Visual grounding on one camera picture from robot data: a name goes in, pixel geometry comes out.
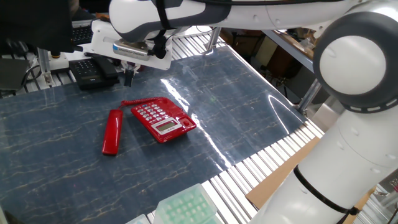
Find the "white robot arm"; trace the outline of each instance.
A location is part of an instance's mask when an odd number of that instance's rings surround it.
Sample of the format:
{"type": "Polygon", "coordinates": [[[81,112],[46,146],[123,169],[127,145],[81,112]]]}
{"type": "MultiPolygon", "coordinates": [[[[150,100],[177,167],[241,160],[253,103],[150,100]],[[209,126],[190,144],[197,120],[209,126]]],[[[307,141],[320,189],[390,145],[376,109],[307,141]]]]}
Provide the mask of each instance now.
{"type": "Polygon", "coordinates": [[[112,24],[93,23],[93,50],[168,69],[168,38],[188,26],[322,31],[315,75],[347,111],[251,222],[338,223],[398,168],[398,2],[219,1],[113,0],[112,24]]]}
{"type": "Polygon", "coordinates": [[[231,6],[201,1],[210,0],[113,0],[109,6],[111,24],[92,23],[93,52],[166,70],[172,54],[171,39],[166,37],[190,26],[259,30],[305,26],[318,30],[358,3],[358,0],[288,0],[258,1],[267,4],[263,6],[231,6]]]}

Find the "telephone display screen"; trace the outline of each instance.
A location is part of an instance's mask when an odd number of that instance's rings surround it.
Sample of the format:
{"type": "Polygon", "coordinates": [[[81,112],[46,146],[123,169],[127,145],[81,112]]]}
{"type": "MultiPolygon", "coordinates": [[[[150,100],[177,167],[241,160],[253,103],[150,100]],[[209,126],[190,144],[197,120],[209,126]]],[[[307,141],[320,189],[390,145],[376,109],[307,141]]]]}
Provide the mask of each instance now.
{"type": "Polygon", "coordinates": [[[174,123],[174,121],[170,121],[168,123],[162,124],[158,127],[156,127],[159,131],[164,131],[167,128],[171,128],[172,126],[175,126],[176,124],[174,123]]]}

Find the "black telephone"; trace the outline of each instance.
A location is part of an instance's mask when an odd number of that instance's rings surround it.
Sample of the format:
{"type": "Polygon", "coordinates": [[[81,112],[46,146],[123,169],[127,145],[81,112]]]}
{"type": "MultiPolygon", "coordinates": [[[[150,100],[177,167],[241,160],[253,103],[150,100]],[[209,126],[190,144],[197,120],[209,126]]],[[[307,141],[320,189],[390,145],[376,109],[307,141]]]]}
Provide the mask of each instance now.
{"type": "Polygon", "coordinates": [[[119,83],[118,72],[105,57],[90,55],[91,58],[69,62],[70,70],[81,90],[113,86],[119,83]]]}

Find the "blue marble table surface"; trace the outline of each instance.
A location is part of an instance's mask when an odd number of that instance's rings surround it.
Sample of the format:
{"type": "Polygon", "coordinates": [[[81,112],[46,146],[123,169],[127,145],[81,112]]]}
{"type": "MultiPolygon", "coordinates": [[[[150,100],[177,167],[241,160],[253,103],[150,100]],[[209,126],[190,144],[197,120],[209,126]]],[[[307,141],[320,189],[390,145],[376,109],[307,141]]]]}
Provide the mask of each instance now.
{"type": "Polygon", "coordinates": [[[26,224],[123,224],[251,156],[304,121],[228,47],[146,68],[131,88],[69,84],[0,100],[0,205],[26,224]],[[197,128],[159,144],[124,108],[119,154],[101,147],[121,100],[165,96],[197,128]]]}

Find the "red telephone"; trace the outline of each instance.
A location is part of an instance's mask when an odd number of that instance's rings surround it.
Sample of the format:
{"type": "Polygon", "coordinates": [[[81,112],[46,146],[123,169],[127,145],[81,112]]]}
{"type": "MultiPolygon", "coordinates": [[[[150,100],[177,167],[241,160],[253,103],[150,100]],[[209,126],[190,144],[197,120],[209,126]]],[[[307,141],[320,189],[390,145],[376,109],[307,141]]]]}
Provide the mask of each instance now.
{"type": "Polygon", "coordinates": [[[184,111],[166,97],[122,101],[117,110],[111,110],[105,129],[102,153],[116,155],[122,129],[122,106],[137,105],[131,109],[135,117],[160,143],[164,143],[194,129],[197,125],[184,111]]]}

